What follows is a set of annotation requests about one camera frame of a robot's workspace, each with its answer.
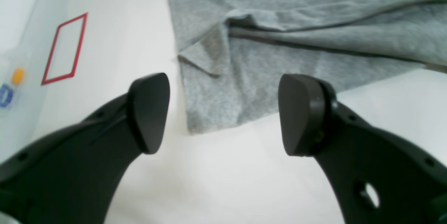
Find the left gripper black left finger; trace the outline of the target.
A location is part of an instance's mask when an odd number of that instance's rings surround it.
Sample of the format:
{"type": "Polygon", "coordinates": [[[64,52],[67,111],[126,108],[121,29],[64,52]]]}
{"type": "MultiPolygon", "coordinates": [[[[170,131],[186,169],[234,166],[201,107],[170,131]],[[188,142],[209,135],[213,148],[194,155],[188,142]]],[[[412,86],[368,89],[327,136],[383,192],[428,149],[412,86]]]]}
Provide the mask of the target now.
{"type": "Polygon", "coordinates": [[[22,224],[102,224],[129,165],[161,146],[169,78],[135,80],[78,124],[36,140],[1,164],[1,213],[22,224]]]}

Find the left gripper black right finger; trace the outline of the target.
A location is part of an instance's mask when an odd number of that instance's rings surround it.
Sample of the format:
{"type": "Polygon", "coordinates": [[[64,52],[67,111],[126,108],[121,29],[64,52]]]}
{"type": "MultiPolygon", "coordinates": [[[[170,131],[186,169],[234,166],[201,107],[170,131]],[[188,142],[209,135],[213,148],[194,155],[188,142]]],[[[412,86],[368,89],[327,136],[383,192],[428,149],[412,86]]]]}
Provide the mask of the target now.
{"type": "Polygon", "coordinates": [[[286,154],[316,159],[346,224],[446,223],[446,167],[370,125],[337,100],[331,84],[282,75],[278,111],[286,154]]]}

